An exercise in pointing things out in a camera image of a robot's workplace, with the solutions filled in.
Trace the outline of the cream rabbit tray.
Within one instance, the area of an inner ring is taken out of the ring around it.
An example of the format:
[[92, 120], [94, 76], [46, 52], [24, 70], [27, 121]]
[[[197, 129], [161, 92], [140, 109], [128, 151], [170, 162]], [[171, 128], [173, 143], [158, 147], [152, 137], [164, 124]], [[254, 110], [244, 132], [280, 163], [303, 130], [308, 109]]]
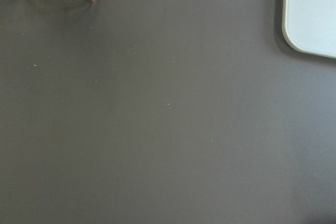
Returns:
[[282, 34], [294, 50], [335, 58], [335, 0], [283, 0]]

